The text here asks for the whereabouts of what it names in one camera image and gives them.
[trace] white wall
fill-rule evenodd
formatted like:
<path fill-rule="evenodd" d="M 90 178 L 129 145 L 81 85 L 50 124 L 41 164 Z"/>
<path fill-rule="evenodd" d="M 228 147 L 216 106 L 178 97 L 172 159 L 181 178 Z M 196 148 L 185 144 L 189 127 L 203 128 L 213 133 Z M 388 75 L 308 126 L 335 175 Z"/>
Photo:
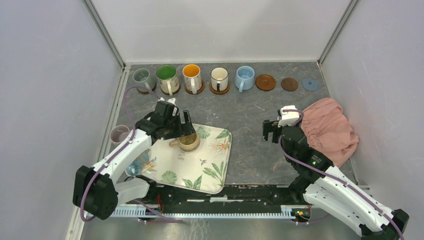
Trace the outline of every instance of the white wall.
<path fill-rule="evenodd" d="M 0 239 L 64 239 L 119 73 L 82 1 L 2 1 Z"/>
<path fill-rule="evenodd" d="M 317 60 L 349 0 L 93 0 L 127 63 Z"/>
<path fill-rule="evenodd" d="M 424 2 L 359 2 L 323 72 L 359 135 L 352 156 L 376 199 L 410 215 L 423 239 Z"/>

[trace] robotic arm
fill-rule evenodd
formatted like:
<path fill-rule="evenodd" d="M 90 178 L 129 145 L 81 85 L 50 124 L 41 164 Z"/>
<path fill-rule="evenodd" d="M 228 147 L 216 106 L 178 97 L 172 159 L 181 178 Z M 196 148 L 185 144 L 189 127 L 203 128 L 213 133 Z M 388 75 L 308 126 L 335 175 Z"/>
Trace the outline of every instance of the robotic arm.
<path fill-rule="evenodd" d="M 263 121 L 262 130 L 264 141 L 268 140 L 269 133 L 273 133 L 272 142 L 281 145 L 286 160 L 299 173 L 289 186 L 292 197 L 325 210 L 362 236 L 362 240 L 399 239 L 400 234 L 393 223 L 403 232 L 408 214 L 402 209 L 392 210 L 373 199 L 324 154 L 309 147 L 297 122 L 294 126 L 282 124 L 290 121 L 284 116 L 286 112 L 287 107 L 284 107 L 278 112 L 279 120 Z"/>
<path fill-rule="evenodd" d="M 89 181 L 101 170 L 85 198 L 84 210 L 99 219 L 107 219 L 121 204 L 133 199 L 143 198 L 149 190 L 149 184 L 140 178 L 117 183 L 124 170 L 142 152 L 150 148 L 157 140 L 174 139 L 195 134 L 189 111 L 183 111 L 184 122 L 180 118 L 179 108 L 173 103 L 160 100 L 153 112 L 147 114 L 135 124 L 128 137 L 107 157 L 92 167 L 81 166 L 75 175 L 72 202 L 81 207 L 84 191 Z"/>

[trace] floral tray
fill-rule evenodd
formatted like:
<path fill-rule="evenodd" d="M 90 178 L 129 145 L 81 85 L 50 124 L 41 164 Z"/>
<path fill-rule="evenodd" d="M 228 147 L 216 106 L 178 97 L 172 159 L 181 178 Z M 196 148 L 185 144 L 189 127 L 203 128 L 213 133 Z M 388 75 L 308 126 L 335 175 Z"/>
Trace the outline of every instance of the floral tray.
<path fill-rule="evenodd" d="M 217 194 L 224 186 L 233 136 L 227 129 L 193 124 L 200 137 L 197 150 L 187 152 L 158 140 L 125 170 L 158 183 Z"/>

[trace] round coaster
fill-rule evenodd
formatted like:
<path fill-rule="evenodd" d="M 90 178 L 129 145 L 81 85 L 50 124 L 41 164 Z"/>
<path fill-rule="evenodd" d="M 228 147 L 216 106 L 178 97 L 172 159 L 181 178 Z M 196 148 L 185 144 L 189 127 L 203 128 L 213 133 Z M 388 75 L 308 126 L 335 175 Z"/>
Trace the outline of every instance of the round coaster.
<path fill-rule="evenodd" d="M 286 77 L 281 81 L 281 87 L 286 91 L 292 92 L 298 89 L 298 86 L 298 81 L 291 77 Z"/>
<path fill-rule="evenodd" d="M 157 86 L 157 84 L 155 84 L 155 85 L 154 85 L 153 89 L 151 90 L 152 92 L 153 92 L 153 91 L 155 91 L 156 86 Z M 141 91 L 141 90 L 139 90 L 138 88 L 137 88 L 137 92 L 138 92 L 139 94 L 144 94 L 144 95 L 146 95 L 146 94 L 149 94 L 149 93 L 150 93 L 150 92 L 148 92 L 148 91 Z"/>
<path fill-rule="evenodd" d="M 276 87 L 276 79 L 269 74 L 261 74 L 257 76 L 255 84 L 262 91 L 271 91 Z"/>
<path fill-rule="evenodd" d="M 221 95 L 221 94 L 226 94 L 226 93 L 230 90 L 230 84 L 228 84 L 228 86 L 226 87 L 226 89 L 224 89 L 224 90 L 222 90 L 222 91 L 217 91 L 217 90 L 215 90 L 215 89 L 212 87 L 212 84 L 209 84 L 209 88 L 210 88 L 210 91 L 211 91 L 212 93 L 214 93 L 214 94 L 218 94 L 218 95 Z"/>
<path fill-rule="evenodd" d="M 181 89 L 181 84 L 179 85 L 178 89 L 177 89 L 175 92 L 173 92 L 173 93 L 172 93 L 172 95 L 175 95 L 176 93 L 178 93 L 178 92 L 180 91 L 180 89 Z M 165 95 L 169 95 L 169 93 L 164 92 L 164 91 L 162 90 L 162 88 L 161 88 L 160 90 L 162 91 L 162 93 L 163 93 L 163 94 L 165 94 Z"/>
<path fill-rule="evenodd" d="M 193 94 L 193 92 L 192 92 L 192 91 L 190 91 L 190 90 L 188 90 L 188 89 L 187 89 L 187 87 L 186 87 L 186 85 L 185 85 L 185 84 L 184 84 L 184 88 L 185 88 L 185 91 L 186 91 L 187 93 L 189 93 L 189 94 Z M 199 89 L 199 90 L 197 90 L 197 93 L 196 93 L 196 94 L 201 93 L 201 92 L 203 91 L 203 89 L 205 89 L 205 82 L 202 80 L 202 81 L 201 81 L 201 87 L 200 87 L 200 89 Z"/>
<path fill-rule="evenodd" d="M 316 91 L 318 89 L 318 82 L 312 78 L 306 78 L 302 81 L 303 87 L 308 91 Z"/>

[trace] cup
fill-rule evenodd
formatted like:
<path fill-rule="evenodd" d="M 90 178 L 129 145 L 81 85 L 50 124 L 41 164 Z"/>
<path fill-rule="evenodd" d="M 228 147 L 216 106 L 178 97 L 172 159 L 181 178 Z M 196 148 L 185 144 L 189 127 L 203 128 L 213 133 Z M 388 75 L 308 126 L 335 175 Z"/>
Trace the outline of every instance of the cup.
<path fill-rule="evenodd" d="M 113 145 L 118 146 L 121 144 L 126 137 L 130 134 L 130 129 L 125 125 L 116 126 L 110 131 L 109 139 L 112 141 Z"/>
<path fill-rule="evenodd" d="M 182 136 L 169 142 L 171 148 L 179 147 L 183 151 L 191 152 L 198 149 L 200 145 L 200 137 L 197 133 Z"/>
<path fill-rule="evenodd" d="M 189 64 L 182 69 L 184 75 L 185 91 L 189 94 L 199 94 L 205 88 L 200 76 L 200 67 Z"/>
<path fill-rule="evenodd" d="M 150 72 L 146 68 L 137 69 L 132 74 L 132 80 L 134 80 L 136 84 L 145 86 L 152 91 L 156 89 L 156 80 L 150 76 Z M 148 91 L 141 88 L 137 88 L 137 91 L 141 94 L 149 94 Z"/>
<path fill-rule="evenodd" d="M 250 66 L 241 66 L 235 74 L 235 86 L 241 93 L 243 90 L 249 90 L 255 84 L 255 71 Z"/>
<path fill-rule="evenodd" d="M 180 81 L 178 81 L 177 70 L 174 66 L 163 65 L 156 71 L 159 79 L 160 90 L 162 93 L 172 96 L 180 90 Z"/>
<path fill-rule="evenodd" d="M 223 67 L 215 67 L 210 72 L 210 86 L 217 92 L 222 92 L 228 87 L 228 71 Z"/>

